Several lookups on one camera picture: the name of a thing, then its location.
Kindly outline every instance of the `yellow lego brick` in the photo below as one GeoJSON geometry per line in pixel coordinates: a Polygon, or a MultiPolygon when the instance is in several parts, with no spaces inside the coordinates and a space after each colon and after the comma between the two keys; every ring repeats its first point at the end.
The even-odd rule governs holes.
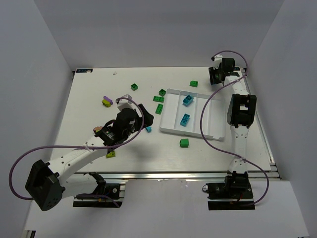
{"type": "Polygon", "coordinates": [[[112,157],[115,157],[115,151],[114,150],[112,150],[110,153],[108,153],[106,155],[106,158],[112,158],[112,157]]]}
{"type": "Polygon", "coordinates": [[[111,106],[110,102],[108,102],[107,100],[103,99],[102,100],[102,103],[107,107],[109,108],[111,106]]]}

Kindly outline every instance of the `gray wall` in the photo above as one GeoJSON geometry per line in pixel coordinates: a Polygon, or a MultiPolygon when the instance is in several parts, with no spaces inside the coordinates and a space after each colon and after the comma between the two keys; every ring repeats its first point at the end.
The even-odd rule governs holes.
{"type": "MultiPolygon", "coordinates": [[[[20,237],[29,201],[11,194],[8,173],[25,151],[54,143],[72,74],[33,0],[5,0],[0,7],[0,237],[20,237]]],[[[24,185],[35,152],[18,165],[14,187],[24,185]]]]}
{"type": "Polygon", "coordinates": [[[251,65],[278,169],[317,237],[317,2],[286,0],[251,65]]]}
{"type": "Polygon", "coordinates": [[[77,67],[207,66],[219,50],[251,61],[284,0],[35,0],[77,67]]]}

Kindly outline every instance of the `purple block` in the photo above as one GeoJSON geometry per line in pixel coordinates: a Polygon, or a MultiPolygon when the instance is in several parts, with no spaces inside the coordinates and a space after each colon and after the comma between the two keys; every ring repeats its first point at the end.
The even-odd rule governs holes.
{"type": "Polygon", "coordinates": [[[104,99],[105,99],[106,101],[110,102],[110,105],[112,105],[112,104],[113,104],[113,101],[112,101],[109,97],[104,96],[104,99]]]}

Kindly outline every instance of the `tray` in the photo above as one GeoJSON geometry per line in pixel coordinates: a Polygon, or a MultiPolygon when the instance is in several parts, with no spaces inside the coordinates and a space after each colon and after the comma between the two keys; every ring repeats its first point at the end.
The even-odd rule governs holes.
{"type": "MultiPolygon", "coordinates": [[[[159,124],[160,131],[180,135],[202,137],[200,133],[200,117],[210,95],[168,89],[166,91],[163,112],[159,124]],[[193,102],[185,106],[183,100],[187,95],[194,97],[193,102]],[[184,114],[190,119],[186,126],[180,124],[184,114]]],[[[211,100],[204,112],[203,132],[206,138],[222,140],[225,135],[225,107],[222,100],[211,100]]]]}

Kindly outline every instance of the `green block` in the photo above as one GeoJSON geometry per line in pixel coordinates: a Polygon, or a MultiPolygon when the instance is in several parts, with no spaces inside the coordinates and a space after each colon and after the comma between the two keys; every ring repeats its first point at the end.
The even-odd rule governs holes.
{"type": "Polygon", "coordinates": [[[103,99],[102,103],[108,108],[111,106],[110,102],[108,102],[107,100],[103,99]]]}
{"type": "Polygon", "coordinates": [[[164,98],[158,97],[158,96],[154,96],[154,97],[153,97],[153,101],[154,101],[154,102],[163,103],[163,102],[164,102],[164,98]]]}
{"type": "Polygon", "coordinates": [[[112,150],[110,153],[106,154],[106,158],[112,158],[115,157],[115,151],[112,150]]]}
{"type": "Polygon", "coordinates": [[[179,145],[182,148],[188,148],[189,146],[189,140],[188,139],[180,139],[179,145]]]}
{"type": "Polygon", "coordinates": [[[132,89],[133,91],[135,91],[135,90],[138,89],[138,86],[134,83],[134,84],[131,85],[131,89],[132,89]]]}
{"type": "Polygon", "coordinates": [[[166,94],[166,91],[164,89],[161,89],[158,94],[160,94],[162,97],[166,94]]]}
{"type": "Polygon", "coordinates": [[[190,81],[189,86],[196,87],[198,86],[198,81],[190,81]]]}
{"type": "Polygon", "coordinates": [[[156,114],[161,114],[163,110],[163,104],[158,104],[157,110],[155,111],[156,114]]]}

